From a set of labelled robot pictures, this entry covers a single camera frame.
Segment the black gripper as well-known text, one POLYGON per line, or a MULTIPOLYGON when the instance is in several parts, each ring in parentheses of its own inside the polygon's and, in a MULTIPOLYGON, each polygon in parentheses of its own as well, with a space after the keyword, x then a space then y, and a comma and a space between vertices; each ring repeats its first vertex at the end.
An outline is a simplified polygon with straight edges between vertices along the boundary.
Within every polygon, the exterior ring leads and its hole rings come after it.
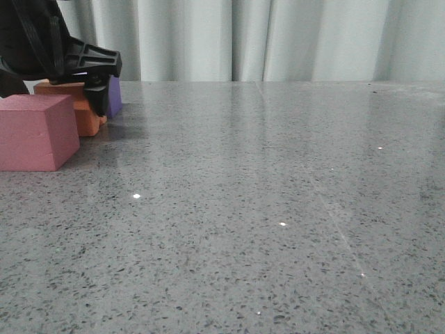
POLYGON ((108 110, 110 74, 122 69, 120 53, 70 35, 56 1, 1 2, 1 96, 27 93, 25 81, 81 82, 93 111, 108 110))

